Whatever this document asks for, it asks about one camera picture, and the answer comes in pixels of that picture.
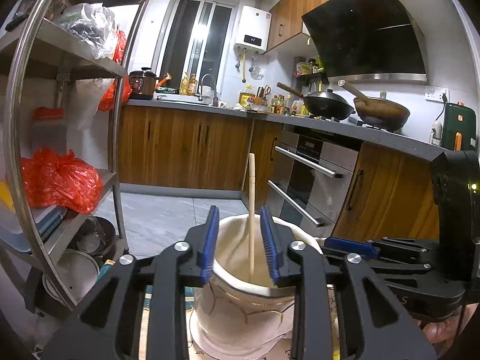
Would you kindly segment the person's right hand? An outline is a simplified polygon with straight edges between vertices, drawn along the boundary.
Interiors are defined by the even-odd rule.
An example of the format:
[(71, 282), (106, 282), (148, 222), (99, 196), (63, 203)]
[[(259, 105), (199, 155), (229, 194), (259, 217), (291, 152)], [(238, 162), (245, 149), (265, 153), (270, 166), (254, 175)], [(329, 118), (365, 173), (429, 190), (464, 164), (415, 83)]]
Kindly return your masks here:
[(477, 304), (466, 306), (464, 312), (451, 316), (442, 322), (429, 322), (422, 328), (422, 331), (431, 344), (438, 344), (445, 341), (452, 342), (456, 337), (456, 333), (462, 332), (466, 324), (470, 321), (477, 306)]

